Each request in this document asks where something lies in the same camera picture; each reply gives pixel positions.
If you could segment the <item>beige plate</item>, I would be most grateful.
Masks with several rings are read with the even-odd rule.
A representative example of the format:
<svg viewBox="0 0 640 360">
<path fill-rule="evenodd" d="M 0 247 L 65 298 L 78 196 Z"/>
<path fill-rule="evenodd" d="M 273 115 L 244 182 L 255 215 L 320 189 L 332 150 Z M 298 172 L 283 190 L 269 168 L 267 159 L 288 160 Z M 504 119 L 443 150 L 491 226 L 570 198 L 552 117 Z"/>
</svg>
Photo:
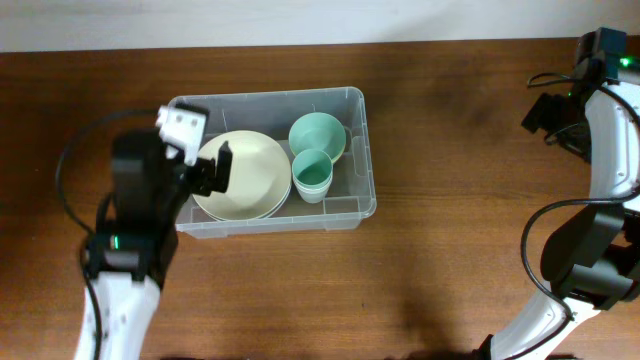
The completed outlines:
<svg viewBox="0 0 640 360">
<path fill-rule="evenodd" d="M 286 152 L 267 135 L 237 130 L 208 141 L 199 156 L 216 160 L 223 144 L 228 144 L 232 153 L 227 191 L 196 195 L 195 202 L 219 220 L 250 220 L 272 212 L 291 188 L 291 165 Z"/>
</svg>

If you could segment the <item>green cup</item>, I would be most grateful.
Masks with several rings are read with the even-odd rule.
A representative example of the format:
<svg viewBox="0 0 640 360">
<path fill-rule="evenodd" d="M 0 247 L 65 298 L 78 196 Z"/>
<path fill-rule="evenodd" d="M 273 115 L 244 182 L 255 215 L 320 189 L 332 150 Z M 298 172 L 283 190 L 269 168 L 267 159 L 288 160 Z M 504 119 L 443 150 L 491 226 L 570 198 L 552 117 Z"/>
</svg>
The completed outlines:
<svg viewBox="0 0 640 360">
<path fill-rule="evenodd" d="M 322 150 L 304 150 L 294 158 L 292 163 L 293 179 L 302 186 L 312 189 L 328 183 L 332 171 L 331 158 Z"/>
</svg>

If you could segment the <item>mint green bowl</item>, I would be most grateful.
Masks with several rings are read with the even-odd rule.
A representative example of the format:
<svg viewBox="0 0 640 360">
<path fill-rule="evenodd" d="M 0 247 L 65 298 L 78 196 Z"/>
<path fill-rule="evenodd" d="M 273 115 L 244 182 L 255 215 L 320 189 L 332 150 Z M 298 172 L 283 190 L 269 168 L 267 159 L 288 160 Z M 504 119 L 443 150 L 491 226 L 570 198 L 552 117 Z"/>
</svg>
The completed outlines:
<svg viewBox="0 0 640 360">
<path fill-rule="evenodd" d="M 317 149 L 332 158 L 336 146 L 347 145 L 347 134 L 342 123 L 333 115 L 312 112 L 294 122 L 289 131 L 288 141 L 294 155 L 304 150 Z"/>
</svg>

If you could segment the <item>cream cup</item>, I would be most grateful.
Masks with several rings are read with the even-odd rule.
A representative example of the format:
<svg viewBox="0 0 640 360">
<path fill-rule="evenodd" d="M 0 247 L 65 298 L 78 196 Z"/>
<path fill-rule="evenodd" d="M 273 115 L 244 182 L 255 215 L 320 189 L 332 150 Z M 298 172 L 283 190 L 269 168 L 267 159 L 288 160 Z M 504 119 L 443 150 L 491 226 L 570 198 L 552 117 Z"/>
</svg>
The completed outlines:
<svg viewBox="0 0 640 360">
<path fill-rule="evenodd" d="M 329 191 L 333 176 L 329 176 L 325 181 L 319 185 L 306 185 L 300 182 L 296 177 L 293 177 L 293 183 L 301 196 L 301 198 L 310 204 L 316 204 L 321 202 Z"/>
</svg>

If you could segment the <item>yellow bowl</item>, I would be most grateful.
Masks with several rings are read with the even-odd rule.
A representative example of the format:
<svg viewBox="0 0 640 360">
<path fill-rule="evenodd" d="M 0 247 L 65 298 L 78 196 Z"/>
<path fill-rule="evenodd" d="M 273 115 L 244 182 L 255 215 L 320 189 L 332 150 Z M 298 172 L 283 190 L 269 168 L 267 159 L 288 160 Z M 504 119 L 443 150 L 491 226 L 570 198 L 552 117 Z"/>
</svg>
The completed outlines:
<svg viewBox="0 0 640 360">
<path fill-rule="evenodd" d="M 339 144 L 338 146 L 335 147 L 335 149 L 332 152 L 332 158 L 331 161 L 333 164 L 335 164 L 344 154 L 346 149 L 346 144 Z"/>
</svg>

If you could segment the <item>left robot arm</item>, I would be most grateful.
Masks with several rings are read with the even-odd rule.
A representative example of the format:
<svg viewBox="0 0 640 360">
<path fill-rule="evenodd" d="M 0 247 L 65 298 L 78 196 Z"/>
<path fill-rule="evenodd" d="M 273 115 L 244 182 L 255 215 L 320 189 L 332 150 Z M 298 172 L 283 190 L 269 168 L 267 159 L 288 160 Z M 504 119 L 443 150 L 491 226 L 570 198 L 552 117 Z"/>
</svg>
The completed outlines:
<svg viewBox="0 0 640 360">
<path fill-rule="evenodd" d="M 112 143 L 113 189 L 79 254 L 85 300 L 77 359 L 139 357 L 177 249 L 180 209 L 192 195 L 229 186 L 229 145 L 214 159 L 198 155 L 208 110 L 177 103 L 152 114 L 153 127 L 129 130 Z"/>
</svg>

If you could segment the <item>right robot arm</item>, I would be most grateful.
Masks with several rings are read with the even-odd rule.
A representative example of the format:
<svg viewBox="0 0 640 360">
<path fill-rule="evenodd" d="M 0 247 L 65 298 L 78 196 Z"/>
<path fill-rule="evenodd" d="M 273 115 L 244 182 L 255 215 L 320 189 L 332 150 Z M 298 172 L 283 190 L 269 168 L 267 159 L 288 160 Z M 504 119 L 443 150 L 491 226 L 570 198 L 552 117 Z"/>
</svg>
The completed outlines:
<svg viewBox="0 0 640 360">
<path fill-rule="evenodd" d="M 571 74 L 527 82 L 570 85 L 541 94 L 522 125 L 586 161 L 590 191 L 529 218 L 520 256 L 536 292 L 476 359 L 549 359 L 580 324 L 639 296 L 639 60 L 626 43 L 626 33 L 600 27 L 579 38 Z"/>
</svg>

